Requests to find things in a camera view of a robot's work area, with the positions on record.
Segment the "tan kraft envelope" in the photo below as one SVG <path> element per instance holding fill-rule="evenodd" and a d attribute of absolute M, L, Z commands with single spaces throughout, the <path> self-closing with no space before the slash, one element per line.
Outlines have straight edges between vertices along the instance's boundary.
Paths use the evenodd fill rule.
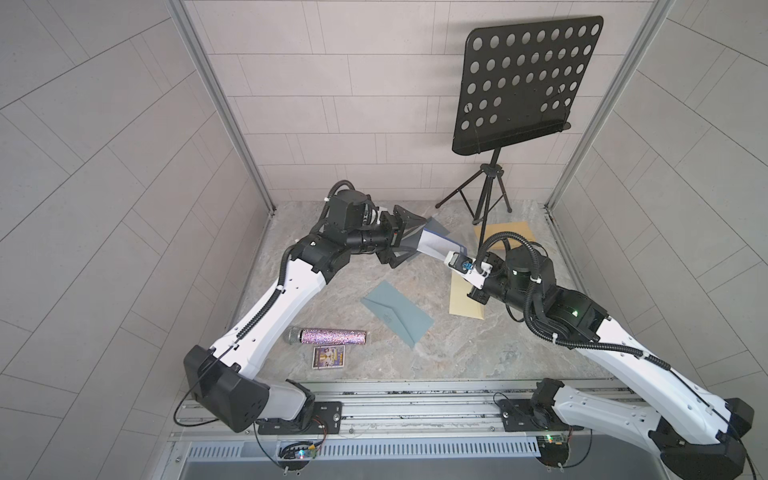
<path fill-rule="evenodd" d="M 484 238 L 501 232 L 514 232 L 531 242 L 536 240 L 529 224 L 525 221 L 487 224 Z"/>

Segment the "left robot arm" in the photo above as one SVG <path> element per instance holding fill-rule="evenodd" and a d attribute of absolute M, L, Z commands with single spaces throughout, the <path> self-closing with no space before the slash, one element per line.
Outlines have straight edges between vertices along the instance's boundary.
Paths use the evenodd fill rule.
<path fill-rule="evenodd" d="M 402 240 L 426 223 L 401 206 L 376 206 L 348 180 L 334 184 L 309 233 L 283 252 L 270 291 L 210 347 L 195 345 L 186 354 L 188 397 L 235 433 L 258 422 L 306 429 L 315 402 L 311 391 L 294 381 L 270 384 L 258 377 L 270 350 L 352 256 L 374 255 L 397 268 L 415 253 Z"/>

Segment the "teal blue envelope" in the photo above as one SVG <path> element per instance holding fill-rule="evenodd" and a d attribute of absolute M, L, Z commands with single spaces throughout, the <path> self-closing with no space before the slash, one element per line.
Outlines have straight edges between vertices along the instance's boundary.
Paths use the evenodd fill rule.
<path fill-rule="evenodd" d="M 361 303 L 413 349 L 434 320 L 387 281 L 382 281 Z"/>

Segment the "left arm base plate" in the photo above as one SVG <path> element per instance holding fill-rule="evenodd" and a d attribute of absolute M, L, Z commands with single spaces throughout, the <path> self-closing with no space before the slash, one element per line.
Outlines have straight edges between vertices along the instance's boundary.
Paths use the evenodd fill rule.
<path fill-rule="evenodd" d="M 341 402 L 312 401 L 302 408 L 294 420 L 258 420 L 258 433 L 284 436 L 338 434 L 342 407 Z"/>

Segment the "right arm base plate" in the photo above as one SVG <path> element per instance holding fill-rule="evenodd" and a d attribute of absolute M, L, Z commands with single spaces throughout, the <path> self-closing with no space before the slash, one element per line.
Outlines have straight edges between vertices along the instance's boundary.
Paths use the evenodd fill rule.
<path fill-rule="evenodd" d="M 528 399 L 500 398 L 494 401 L 505 432 L 566 432 L 570 426 L 551 407 Z"/>

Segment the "white letter with blue print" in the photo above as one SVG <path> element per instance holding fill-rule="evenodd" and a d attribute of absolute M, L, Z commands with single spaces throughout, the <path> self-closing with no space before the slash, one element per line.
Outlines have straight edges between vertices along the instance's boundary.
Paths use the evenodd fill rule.
<path fill-rule="evenodd" d="M 464 245 L 448 237 L 443 238 L 430 232 L 424 232 L 423 228 L 418 235 L 418 253 L 425 254 L 439 261 L 444 261 L 450 251 L 460 251 L 467 254 L 467 248 Z"/>

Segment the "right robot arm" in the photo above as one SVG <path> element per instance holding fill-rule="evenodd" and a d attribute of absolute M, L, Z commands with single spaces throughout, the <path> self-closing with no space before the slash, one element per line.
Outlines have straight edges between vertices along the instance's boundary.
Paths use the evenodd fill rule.
<path fill-rule="evenodd" d="M 495 299 L 509 312 L 520 311 L 534 336 L 578 351 L 645 402 L 634 407 L 544 379 L 531 398 L 540 425 L 553 420 L 610 435 L 655 455 L 680 479 L 735 479 L 756 471 L 743 441 L 753 408 L 686 378 L 597 302 L 559 286 L 540 244 L 500 232 L 481 244 L 477 256 L 450 250 L 443 262 L 471 285 L 472 300 Z"/>

